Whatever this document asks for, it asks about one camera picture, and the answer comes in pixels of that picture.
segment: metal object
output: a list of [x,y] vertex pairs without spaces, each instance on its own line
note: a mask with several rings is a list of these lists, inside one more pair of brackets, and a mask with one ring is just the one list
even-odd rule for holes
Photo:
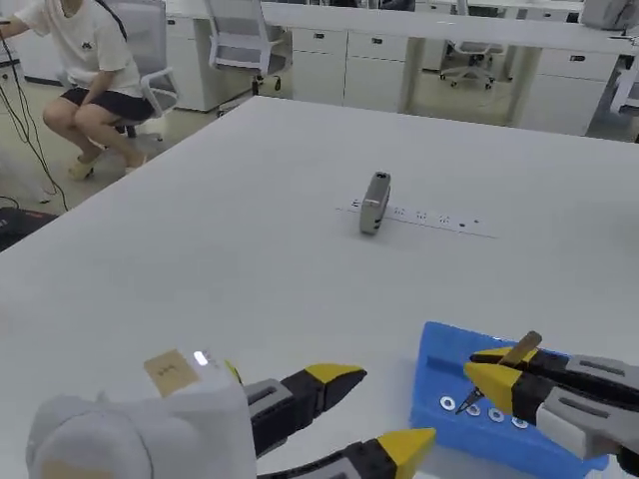
[[503,422],[504,419],[503,412],[499,409],[495,409],[494,407],[488,409],[488,417],[494,422]]
[[528,423],[522,419],[517,419],[516,417],[512,418],[512,424],[519,429],[525,429],[528,427]]
[[[541,334],[536,331],[528,331],[517,344],[505,354],[497,364],[503,364],[506,366],[516,366],[521,360],[526,357],[530,351],[541,344]],[[459,414],[465,411],[468,407],[472,406],[475,402],[483,397],[483,393],[478,388],[473,388],[470,394],[466,396],[461,405],[455,411],[455,414]]]
[[439,404],[446,411],[452,411],[455,408],[455,400],[450,396],[441,396]]
[[476,417],[481,414],[481,409],[479,409],[479,406],[477,406],[476,404],[472,404],[466,408],[466,413],[469,416]]
[[377,172],[372,176],[359,212],[359,230],[375,235],[381,226],[383,214],[390,198],[390,174]]

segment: robotic arm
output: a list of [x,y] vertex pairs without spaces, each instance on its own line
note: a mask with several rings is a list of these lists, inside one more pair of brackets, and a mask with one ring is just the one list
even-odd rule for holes
[[639,367],[536,348],[514,365],[498,364],[510,350],[476,352],[464,373],[497,408],[577,457],[614,454],[639,477]]
[[[178,350],[145,370],[148,395],[137,402],[105,394],[45,402],[29,435],[29,478],[255,478],[256,457],[311,425],[365,377],[356,366],[316,364],[244,387],[224,361]],[[433,441],[432,429],[390,432],[260,479],[409,479]]]

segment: black shorts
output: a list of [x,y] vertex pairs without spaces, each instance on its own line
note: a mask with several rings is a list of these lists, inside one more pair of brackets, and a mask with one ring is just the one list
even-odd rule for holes
[[[62,98],[81,106],[88,93],[89,90],[76,87],[63,93]],[[89,103],[132,122],[144,122],[153,115],[153,106],[146,98],[130,97],[124,93],[109,90],[101,93]]]

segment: white t-shirt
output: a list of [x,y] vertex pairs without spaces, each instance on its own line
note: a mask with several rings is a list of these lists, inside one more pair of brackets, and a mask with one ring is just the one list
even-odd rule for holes
[[140,73],[118,23],[94,0],[67,18],[61,0],[36,0],[15,16],[41,37],[51,34],[74,85],[89,88],[100,71],[118,72],[109,90],[141,97]]

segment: slipper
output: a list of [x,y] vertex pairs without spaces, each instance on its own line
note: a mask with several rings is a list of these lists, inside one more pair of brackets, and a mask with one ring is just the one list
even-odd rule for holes
[[100,156],[96,157],[95,160],[89,163],[82,163],[80,161],[81,158],[82,155],[76,159],[75,163],[68,170],[69,177],[76,182],[82,182],[93,175],[93,167],[95,167],[96,163],[98,163]]
[[142,163],[138,166],[138,167],[127,167],[124,170],[124,174],[125,175],[129,175],[133,172],[135,172],[137,169],[142,168],[144,166],[145,163],[147,163],[149,161],[149,155],[145,155],[144,159],[142,160]]

